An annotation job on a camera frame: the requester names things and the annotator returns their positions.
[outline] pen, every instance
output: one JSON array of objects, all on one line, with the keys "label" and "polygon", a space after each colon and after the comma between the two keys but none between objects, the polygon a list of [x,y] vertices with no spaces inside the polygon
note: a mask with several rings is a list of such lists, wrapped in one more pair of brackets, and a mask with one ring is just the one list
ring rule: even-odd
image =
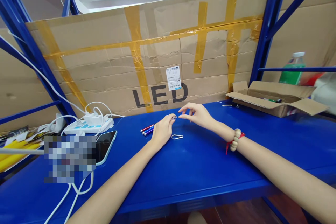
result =
[{"label": "pen", "polygon": [[146,130],[146,131],[143,133],[143,135],[144,135],[144,136],[147,136],[147,135],[149,135],[150,133],[152,133],[153,131],[154,131],[154,127],[150,128],[150,129],[148,129],[148,130]]},{"label": "pen", "polygon": [[144,128],[144,129],[141,129],[140,132],[146,131],[146,130],[148,130],[151,127],[154,127],[154,124],[152,124],[151,126],[148,126],[148,127]]}]

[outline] forearm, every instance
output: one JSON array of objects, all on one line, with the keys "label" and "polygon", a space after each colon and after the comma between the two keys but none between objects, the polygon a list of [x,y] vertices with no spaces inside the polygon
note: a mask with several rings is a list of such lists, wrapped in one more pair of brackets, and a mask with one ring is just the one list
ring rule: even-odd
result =
[{"label": "forearm", "polygon": [[110,223],[141,172],[159,149],[149,141],[78,209],[68,223]]},{"label": "forearm", "polygon": [[[234,130],[226,125],[215,129],[227,142],[233,139]],[[240,138],[237,151],[321,223],[336,223],[334,188],[247,137]]]}]

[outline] open cardboard box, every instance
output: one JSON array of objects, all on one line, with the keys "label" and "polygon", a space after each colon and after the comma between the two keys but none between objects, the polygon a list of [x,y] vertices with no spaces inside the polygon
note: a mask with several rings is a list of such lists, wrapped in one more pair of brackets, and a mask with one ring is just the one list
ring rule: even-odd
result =
[{"label": "open cardboard box", "polygon": [[[296,86],[277,82],[253,81],[250,87],[246,81],[233,83],[233,92],[226,94],[233,98],[235,103],[260,110],[277,117],[285,117],[299,112],[299,110],[313,116],[328,109],[308,97],[315,87]],[[281,103],[264,100],[277,100]]]}]

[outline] smartphone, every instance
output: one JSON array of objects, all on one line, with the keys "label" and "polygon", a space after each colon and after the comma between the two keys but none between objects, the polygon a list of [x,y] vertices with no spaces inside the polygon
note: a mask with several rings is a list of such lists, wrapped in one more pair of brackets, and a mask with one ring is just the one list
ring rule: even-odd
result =
[{"label": "smartphone", "polygon": [[96,140],[96,166],[105,163],[116,138],[117,131],[101,134]]}]

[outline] hand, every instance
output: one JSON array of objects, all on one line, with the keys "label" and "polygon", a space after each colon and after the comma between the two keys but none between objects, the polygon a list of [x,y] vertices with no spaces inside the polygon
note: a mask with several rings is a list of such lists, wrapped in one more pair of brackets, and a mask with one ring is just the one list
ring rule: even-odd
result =
[{"label": "hand", "polygon": [[175,114],[166,115],[161,121],[154,125],[154,131],[151,141],[161,149],[172,135],[172,125]]},{"label": "hand", "polygon": [[[189,115],[185,114],[188,109],[190,109]],[[180,115],[179,118],[188,119],[208,130],[210,130],[216,122],[202,104],[188,103],[187,105],[184,105],[179,112],[182,112],[182,115]]]}]

